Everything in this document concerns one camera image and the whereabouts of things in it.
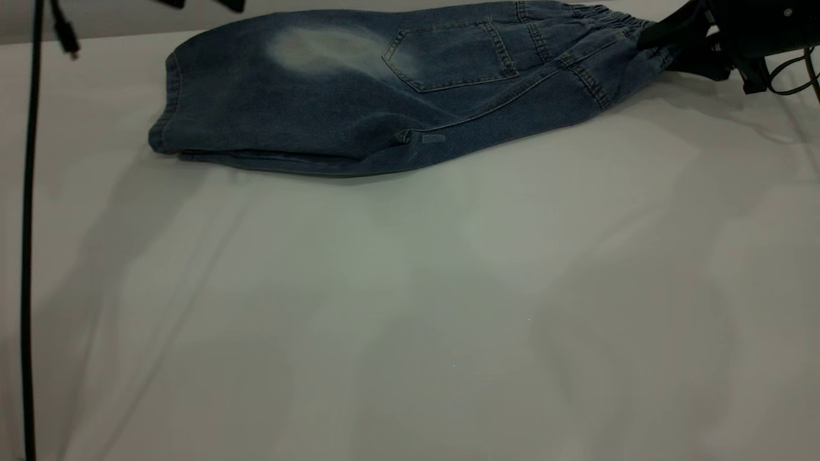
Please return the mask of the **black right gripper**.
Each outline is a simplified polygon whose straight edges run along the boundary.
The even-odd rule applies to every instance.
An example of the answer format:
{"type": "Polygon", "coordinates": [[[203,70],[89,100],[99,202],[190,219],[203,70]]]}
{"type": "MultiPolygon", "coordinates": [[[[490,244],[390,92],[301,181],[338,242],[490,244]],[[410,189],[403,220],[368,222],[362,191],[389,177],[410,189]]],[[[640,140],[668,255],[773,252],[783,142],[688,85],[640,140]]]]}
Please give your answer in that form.
{"type": "Polygon", "coordinates": [[[669,64],[671,72],[726,81],[732,64],[742,60],[810,49],[819,44],[818,1],[688,1],[639,35],[637,48],[670,45],[681,49],[669,64]],[[716,45],[704,39],[717,26],[716,45]]]}

